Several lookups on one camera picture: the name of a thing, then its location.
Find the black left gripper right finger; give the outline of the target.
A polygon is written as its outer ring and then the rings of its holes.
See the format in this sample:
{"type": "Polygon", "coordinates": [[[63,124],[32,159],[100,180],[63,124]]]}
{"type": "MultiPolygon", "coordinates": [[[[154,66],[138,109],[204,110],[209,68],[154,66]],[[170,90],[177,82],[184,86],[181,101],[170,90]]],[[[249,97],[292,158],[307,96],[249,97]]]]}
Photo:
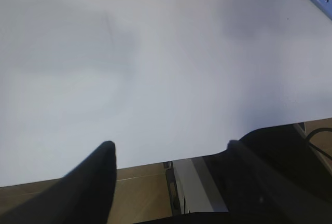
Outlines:
{"type": "Polygon", "coordinates": [[[204,158],[231,223],[331,223],[331,203],[272,168],[241,141],[204,158]]]}

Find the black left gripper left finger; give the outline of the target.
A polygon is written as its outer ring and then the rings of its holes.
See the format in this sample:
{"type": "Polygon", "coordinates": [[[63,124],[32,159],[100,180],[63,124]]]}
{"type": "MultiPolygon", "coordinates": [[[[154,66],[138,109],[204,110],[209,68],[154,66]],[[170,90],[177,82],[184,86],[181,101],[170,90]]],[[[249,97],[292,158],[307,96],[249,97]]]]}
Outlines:
{"type": "Polygon", "coordinates": [[[1,215],[1,223],[107,223],[117,179],[116,148],[103,142],[36,197],[1,215]]]}

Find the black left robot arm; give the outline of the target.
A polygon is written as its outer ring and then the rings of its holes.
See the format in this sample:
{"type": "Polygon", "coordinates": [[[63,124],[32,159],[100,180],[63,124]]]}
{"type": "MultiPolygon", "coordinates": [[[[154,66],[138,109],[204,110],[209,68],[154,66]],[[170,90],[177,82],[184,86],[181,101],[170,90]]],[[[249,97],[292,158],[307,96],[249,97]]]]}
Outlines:
{"type": "MultiPolygon", "coordinates": [[[[252,131],[206,156],[226,212],[180,214],[157,223],[331,223],[331,174],[311,138],[293,125],[252,131]]],[[[1,223],[106,223],[116,186],[116,148],[103,142],[65,177],[1,215],[1,223]]]]}

